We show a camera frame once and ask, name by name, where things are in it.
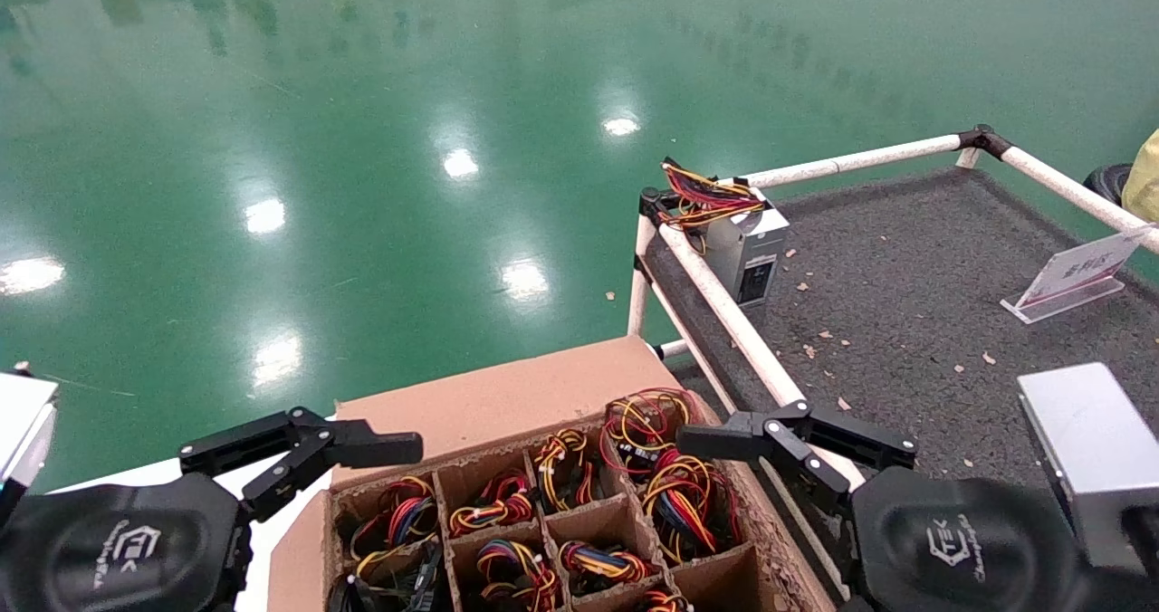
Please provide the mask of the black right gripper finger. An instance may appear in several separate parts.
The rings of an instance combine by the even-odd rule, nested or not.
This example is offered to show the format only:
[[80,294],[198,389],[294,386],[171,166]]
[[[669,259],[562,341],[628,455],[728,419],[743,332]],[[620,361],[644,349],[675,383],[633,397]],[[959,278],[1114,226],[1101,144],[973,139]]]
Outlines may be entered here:
[[677,432],[677,447],[701,460],[764,458],[781,478],[799,481],[824,513],[848,512],[854,487],[821,451],[879,471],[914,468],[916,457],[916,442],[906,435],[803,400],[770,413],[737,411],[719,427],[686,424]]

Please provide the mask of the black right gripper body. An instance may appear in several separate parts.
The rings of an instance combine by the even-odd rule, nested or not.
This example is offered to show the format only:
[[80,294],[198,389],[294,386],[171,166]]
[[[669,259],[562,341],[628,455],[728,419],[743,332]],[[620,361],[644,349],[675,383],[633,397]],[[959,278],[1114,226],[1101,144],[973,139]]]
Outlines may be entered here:
[[1100,580],[1055,489],[892,467],[843,496],[845,611],[1098,611]]

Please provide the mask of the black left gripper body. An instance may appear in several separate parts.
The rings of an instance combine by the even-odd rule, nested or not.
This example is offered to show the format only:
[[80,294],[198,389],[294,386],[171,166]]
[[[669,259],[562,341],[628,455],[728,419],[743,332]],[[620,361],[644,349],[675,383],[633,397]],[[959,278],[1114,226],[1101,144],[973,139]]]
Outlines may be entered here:
[[28,495],[3,522],[5,611],[231,611],[250,513],[211,478]]

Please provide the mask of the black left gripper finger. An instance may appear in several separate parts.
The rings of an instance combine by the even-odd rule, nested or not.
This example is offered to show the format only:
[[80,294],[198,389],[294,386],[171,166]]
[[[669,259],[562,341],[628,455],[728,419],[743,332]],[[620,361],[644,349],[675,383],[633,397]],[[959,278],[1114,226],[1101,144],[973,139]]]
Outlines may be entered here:
[[417,432],[378,434],[363,418],[328,421],[294,408],[187,443],[178,450],[178,483],[207,496],[217,476],[274,458],[238,503],[247,520],[265,522],[336,466],[409,466],[423,456]]

